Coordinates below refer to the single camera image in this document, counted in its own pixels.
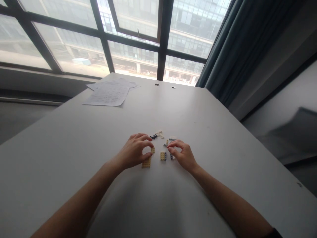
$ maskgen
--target left hand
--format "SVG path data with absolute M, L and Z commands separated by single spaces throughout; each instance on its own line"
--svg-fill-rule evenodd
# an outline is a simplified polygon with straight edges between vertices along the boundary
M 131 135 L 127 143 L 112 161 L 116 163 L 122 171 L 141 164 L 152 156 L 151 152 L 146 154 L 142 153 L 145 147 L 154 147 L 150 141 L 152 141 L 151 137 L 145 133 Z

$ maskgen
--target finger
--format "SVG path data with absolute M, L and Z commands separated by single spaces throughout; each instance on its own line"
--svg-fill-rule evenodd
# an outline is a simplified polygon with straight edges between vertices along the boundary
M 153 153 L 147 152 L 146 154 L 141 156 L 141 160 L 142 161 L 148 160 L 152 155 L 153 155 Z
M 136 136 L 136 134 L 130 135 L 129 140 L 133 139 Z
M 185 143 L 180 140 L 175 140 L 167 146 L 167 148 L 170 148 L 170 147 L 178 147 L 178 148 L 184 149 Z
M 147 134 L 145 134 L 145 135 L 139 137 L 138 140 L 140 140 L 140 141 L 145 141 L 145 140 L 152 141 L 152 138 L 149 137 Z
M 149 141 L 143 141 L 143 142 L 142 142 L 142 147 L 145 148 L 145 147 L 147 147 L 147 146 L 149 146 L 149 147 L 151 147 L 151 148 L 154 148 L 154 145 L 153 145 L 151 142 L 149 142 Z
M 179 158 L 179 156 L 180 156 L 180 152 L 178 152 L 178 151 L 177 151 L 177 150 L 175 150 L 174 148 L 169 147 L 169 148 L 168 148 L 168 151 L 169 151 L 172 155 L 174 155 L 176 159 L 178 159 L 178 158 Z
M 143 135 L 147 135 L 147 134 L 145 134 L 145 133 L 138 133 L 138 134 L 135 135 L 134 138 L 136 139 L 136 138 L 139 138 L 139 137 L 141 137 L 141 136 L 143 136 Z

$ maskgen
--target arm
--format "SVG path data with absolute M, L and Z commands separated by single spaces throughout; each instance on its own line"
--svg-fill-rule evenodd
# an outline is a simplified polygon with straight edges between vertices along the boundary
M 91 217 L 113 180 L 123 170 L 151 157 L 150 152 L 142 154 L 145 147 L 153 148 L 150 141 L 152 139 L 143 133 L 131 135 L 121 151 L 106 162 L 31 238 L 84 237 Z
M 174 147 L 181 148 L 179 153 Z M 238 237 L 265 237 L 273 228 L 247 201 L 200 167 L 189 147 L 180 140 L 167 146 L 180 165 L 197 180 Z

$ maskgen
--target curtain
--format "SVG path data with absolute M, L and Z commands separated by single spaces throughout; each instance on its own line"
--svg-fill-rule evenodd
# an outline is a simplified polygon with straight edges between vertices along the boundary
M 229 107 L 304 2 L 232 0 L 196 87 Z

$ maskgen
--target paper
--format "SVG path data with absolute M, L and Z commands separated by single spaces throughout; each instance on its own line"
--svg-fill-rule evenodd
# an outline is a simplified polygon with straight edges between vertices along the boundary
M 130 90 L 136 89 L 138 87 L 140 87 L 139 85 L 137 85 L 135 82 L 130 82 L 126 79 L 120 78 L 117 80 L 113 80 L 113 81 L 104 81 L 104 82 L 100 82 L 100 83 L 94 83 L 94 84 L 87 84 L 87 86 L 89 88 L 91 88 L 92 90 L 96 91 L 97 89 L 101 88 L 101 87 L 105 87 L 107 85 L 121 85 L 121 86 L 127 86 L 130 88 Z
M 83 105 L 120 106 L 125 101 L 129 89 L 128 86 L 120 86 L 118 84 L 100 87 Z

